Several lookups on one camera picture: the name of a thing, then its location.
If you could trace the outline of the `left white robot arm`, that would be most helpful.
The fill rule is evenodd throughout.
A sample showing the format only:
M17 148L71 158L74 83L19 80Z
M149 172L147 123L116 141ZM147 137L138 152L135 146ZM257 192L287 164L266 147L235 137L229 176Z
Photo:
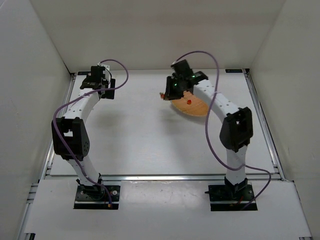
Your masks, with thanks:
M106 65L95 65L82 81L77 97L70 101L67 111L61 117L54 117L51 123L53 147L75 170L77 183L84 194L98 201L111 200L101 174L96 171L90 158L90 140L85 127L86 120L100 101L108 97L103 90L115 86L115 79Z

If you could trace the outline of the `fake cherry sprig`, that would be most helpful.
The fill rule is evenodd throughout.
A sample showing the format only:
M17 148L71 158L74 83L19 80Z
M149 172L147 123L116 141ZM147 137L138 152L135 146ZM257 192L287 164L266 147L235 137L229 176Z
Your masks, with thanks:
M159 95L160 95L160 98L161 98L162 100L165 100L165 94L164 94L163 92L160 92ZM185 98L185 99L186 99L186 103L187 103L188 105L191 105L191 104L192 104L192 101L191 101L190 99L187 99L187 98Z

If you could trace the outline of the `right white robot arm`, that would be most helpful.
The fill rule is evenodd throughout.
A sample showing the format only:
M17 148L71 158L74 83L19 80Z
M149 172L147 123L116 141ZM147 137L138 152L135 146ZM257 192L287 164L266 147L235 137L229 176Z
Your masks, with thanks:
M238 107L218 91L218 83L211 83L202 71L194 72L184 59L175 61L173 73L166 78L164 101L180 100L186 92L202 100L208 112L214 113L221 121L219 139L226 149L227 169L224 185L228 194L234 197L247 184L245 172L246 152L253 137L252 111L248 107Z

